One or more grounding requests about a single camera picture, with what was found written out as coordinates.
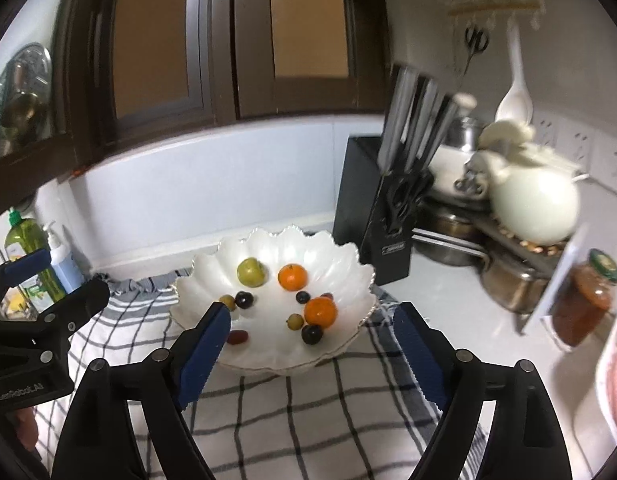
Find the dark grape front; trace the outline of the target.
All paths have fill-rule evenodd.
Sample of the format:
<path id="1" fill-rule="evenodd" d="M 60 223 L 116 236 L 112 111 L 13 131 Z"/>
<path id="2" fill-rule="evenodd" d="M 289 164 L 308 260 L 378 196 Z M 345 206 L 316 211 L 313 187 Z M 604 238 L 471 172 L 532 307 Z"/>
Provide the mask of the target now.
<path id="1" fill-rule="evenodd" d="M 308 292 L 305 292 L 305 290 L 300 290 L 296 293 L 295 299 L 299 304 L 307 304 L 307 302 L 310 300 L 310 294 Z"/>

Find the white ladle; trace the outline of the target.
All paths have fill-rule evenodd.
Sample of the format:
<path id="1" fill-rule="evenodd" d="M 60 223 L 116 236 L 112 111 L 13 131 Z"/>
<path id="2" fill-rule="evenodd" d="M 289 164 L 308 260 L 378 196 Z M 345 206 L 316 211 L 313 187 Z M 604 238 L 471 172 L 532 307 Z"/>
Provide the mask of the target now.
<path id="1" fill-rule="evenodd" d="M 529 95 L 523 70 L 523 58 L 519 25 L 515 18 L 509 18 L 507 44 L 511 68 L 511 86 L 501 99 L 495 120 L 515 120 L 529 125 L 533 118 L 533 102 Z"/>

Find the orange tangerine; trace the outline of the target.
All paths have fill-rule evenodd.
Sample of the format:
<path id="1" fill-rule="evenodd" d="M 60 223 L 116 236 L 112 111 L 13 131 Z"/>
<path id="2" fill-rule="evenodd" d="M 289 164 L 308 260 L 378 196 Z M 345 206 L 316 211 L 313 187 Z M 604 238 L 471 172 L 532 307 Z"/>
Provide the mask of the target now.
<path id="1" fill-rule="evenodd" d="M 279 285 L 288 292 L 299 292 L 308 283 L 308 272 L 304 266 L 288 263 L 278 272 Z"/>
<path id="2" fill-rule="evenodd" d="M 337 321 L 337 305 L 326 296 L 310 299 L 305 304 L 304 320 L 310 325 L 329 328 Z"/>

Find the green apple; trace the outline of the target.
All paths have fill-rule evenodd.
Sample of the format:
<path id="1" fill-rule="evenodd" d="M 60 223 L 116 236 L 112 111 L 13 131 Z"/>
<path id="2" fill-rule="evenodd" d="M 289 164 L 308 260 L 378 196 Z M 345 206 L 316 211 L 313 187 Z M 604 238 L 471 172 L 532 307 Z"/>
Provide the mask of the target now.
<path id="1" fill-rule="evenodd" d="M 260 260 L 249 257 L 239 263 L 237 268 L 238 281 L 251 288 L 263 286 L 267 281 L 267 271 Z"/>

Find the white plastic tub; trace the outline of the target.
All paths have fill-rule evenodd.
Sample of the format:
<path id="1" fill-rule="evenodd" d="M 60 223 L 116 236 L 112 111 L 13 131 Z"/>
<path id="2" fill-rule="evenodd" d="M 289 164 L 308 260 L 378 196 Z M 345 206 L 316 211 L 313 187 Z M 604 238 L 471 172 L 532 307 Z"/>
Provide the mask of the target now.
<path id="1" fill-rule="evenodd" d="M 617 315 L 597 362 L 593 385 L 579 404 L 573 421 L 575 439 L 593 476 L 601 471 L 617 445 L 617 427 L 607 391 L 608 366 L 616 332 Z"/>

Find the yellow sponge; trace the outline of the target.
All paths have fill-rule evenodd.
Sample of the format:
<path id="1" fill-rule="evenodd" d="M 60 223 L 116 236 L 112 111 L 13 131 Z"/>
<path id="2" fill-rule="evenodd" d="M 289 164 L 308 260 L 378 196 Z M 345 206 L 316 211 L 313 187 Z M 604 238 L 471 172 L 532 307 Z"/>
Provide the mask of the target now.
<path id="1" fill-rule="evenodd" d="M 13 295 L 8 300 L 6 317 L 10 320 L 22 320 L 30 316 L 30 308 L 26 299 L 20 295 Z"/>

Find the dark plum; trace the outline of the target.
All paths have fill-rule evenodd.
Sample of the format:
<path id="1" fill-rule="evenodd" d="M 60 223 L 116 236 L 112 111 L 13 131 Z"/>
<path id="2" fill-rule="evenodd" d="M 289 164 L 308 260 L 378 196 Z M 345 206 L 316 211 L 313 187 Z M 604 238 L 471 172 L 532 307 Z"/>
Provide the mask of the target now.
<path id="1" fill-rule="evenodd" d="M 240 290 L 240 292 L 236 293 L 235 296 L 235 304 L 240 309 L 250 309 L 253 307 L 255 298 L 254 295 L 250 292 L 245 292 L 244 290 Z"/>
<path id="2" fill-rule="evenodd" d="M 317 324 L 307 324 L 302 328 L 301 335 L 304 344 L 314 346 L 322 340 L 323 328 Z"/>

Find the glass jar brown sauce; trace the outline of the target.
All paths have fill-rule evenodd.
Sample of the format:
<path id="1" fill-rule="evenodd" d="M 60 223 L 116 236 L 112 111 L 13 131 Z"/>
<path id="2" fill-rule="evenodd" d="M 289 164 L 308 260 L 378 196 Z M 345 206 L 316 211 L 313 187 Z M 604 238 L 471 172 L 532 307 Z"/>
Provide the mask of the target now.
<path id="1" fill-rule="evenodd" d="M 573 267 L 555 300 L 552 328 L 563 344 L 575 348 L 597 328 L 613 307 L 616 286 L 616 261 L 591 248 L 587 259 Z"/>

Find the wall power sockets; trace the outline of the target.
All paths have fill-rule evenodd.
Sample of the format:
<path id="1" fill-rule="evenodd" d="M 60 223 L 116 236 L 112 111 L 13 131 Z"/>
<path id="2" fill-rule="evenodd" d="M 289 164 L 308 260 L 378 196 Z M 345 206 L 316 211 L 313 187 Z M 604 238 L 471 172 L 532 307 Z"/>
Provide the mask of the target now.
<path id="1" fill-rule="evenodd" d="M 583 174 L 617 193 L 617 139 L 593 126 L 537 110 L 536 142 L 575 162 Z"/>

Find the yellow longan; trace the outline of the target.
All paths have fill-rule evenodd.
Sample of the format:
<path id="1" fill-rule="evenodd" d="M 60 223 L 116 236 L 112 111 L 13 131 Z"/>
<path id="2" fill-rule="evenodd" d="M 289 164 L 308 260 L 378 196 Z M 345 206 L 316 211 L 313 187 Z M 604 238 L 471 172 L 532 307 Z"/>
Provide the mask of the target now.
<path id="1" fill-rule="evenodd" d="M 299 313 L 293 313 L 287 318 L 287 326 L 289 330 L 302 330 L 305 325 L 305 320 Z"/>
<path id="2" fill-rule="evenodd" d="M 226 306 L 230 311 L 235 311 L 237 309 L 236 300 L 231 295 L 223 295 L 218 298 L 220 302 Z"/>

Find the black knife block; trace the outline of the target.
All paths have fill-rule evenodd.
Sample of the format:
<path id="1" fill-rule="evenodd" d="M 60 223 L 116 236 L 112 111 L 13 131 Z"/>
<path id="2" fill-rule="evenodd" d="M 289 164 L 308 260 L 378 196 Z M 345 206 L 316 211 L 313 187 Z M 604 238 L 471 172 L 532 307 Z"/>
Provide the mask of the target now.
<path id="1" fill-rule="evenodd" d="M 332 235 L 357 247 L 379 286 L 410 273 L 415 206 L 432 188 L 430 163 L 458 112 L 436 80 L 396 63 L 382 133 L 347 140 Z"/>

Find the steel pot lower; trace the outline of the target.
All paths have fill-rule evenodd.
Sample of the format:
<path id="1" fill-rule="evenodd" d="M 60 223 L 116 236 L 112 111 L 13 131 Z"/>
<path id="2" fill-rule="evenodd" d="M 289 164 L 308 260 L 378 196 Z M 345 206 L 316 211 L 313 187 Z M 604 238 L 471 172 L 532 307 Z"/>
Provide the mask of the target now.
<path id="1" fill-rule="evenodd" d="M 485 292 L 500 307 L 517 314 L 531 314 L 543 296 L 548 278 L 510 252 L 492 249 L 481 274 Z"/>

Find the white scalloped bowl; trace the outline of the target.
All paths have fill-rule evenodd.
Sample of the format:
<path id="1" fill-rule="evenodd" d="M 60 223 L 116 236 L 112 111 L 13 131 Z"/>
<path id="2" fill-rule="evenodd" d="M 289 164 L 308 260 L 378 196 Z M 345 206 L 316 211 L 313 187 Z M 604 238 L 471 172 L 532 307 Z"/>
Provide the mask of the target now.
<path id="1" fill-rule="evenodd" d="M 238 281 L 238 265 L 249 257 L 266 268 L 263 286 L 251 288 Z M 304 310 L 295 293 L 278 283 L 278 272 L 288 263 L 304 266 L 310 296 L 331 292 L 337 305 L 337 321 L 314 346 L 304 344 L 301 333 L 287 326 L 291 314 Z M 255 298 L 253 307 L 229 313 L 231 328 L 246 330 L 249 340 L 238 346 L 227 344 L 218 363 L 241 375 L 295 375 L 340 356 L 357 338 L 378 306 L 371 292 L 373 282 L 374 268 L 359 261 L 357 247 L 337 244 L 327 231 L 307 235 L 297 226 L 279 233 L 255 229 L 246 238 L 225 238 L 212 254 L 194 256 L 191 273 L 175 282 L 178 302 L 171 307 L 171 316 L 189 330 L 221 296 L 248 291 Z"/>

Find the hanging scissors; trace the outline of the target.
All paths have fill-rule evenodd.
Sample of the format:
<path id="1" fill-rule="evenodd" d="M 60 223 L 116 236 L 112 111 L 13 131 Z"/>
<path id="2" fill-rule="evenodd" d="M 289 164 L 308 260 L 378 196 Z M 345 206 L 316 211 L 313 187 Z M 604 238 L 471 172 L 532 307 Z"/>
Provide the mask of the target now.
<path id="1" fill-rule="evenodd" d="M 465 62 L 464 74 L 468 73 L 473 58 L 484 53 L 488 48 L 489 40 L 491 40 L 491 36 L 489 36 L 489 31 L 486 28 L 472 24 L 465 29 L 465 48 L 467 49 L 468 56 L 467 62 Z"/>

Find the white lidded steel pot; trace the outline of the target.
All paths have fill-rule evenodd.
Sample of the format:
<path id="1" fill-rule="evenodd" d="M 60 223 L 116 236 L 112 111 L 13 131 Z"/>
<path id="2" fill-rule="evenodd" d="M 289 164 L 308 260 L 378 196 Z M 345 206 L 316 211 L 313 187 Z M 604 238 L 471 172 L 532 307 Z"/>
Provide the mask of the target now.
<path id="1" fill-rule="evenodd" d="M 454 200 L 482 202 L 487 199 L 487 182 L 473 170 L 465 172 L 465 165 L 477 151 L 485 125 L 472 116 L 477 105 L 475 96 L 459 92 L 453 100 L 459 105 L 459 112 L 430 163 L 432 190 Z"/>

